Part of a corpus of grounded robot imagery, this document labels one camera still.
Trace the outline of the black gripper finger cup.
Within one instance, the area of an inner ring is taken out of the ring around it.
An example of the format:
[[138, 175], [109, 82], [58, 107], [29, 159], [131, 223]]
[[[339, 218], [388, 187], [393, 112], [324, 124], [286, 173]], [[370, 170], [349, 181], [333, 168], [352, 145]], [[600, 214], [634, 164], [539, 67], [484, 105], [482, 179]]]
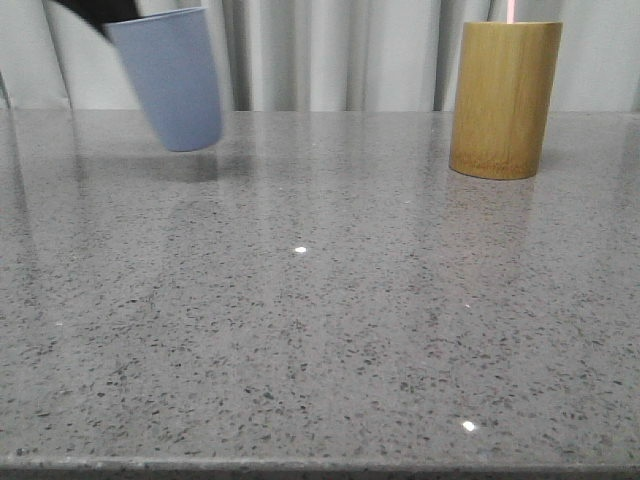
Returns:
[[104, 39], [109, 40], [106, 24], [141, 18], [135, 0], [55, 0], [80, 17]]

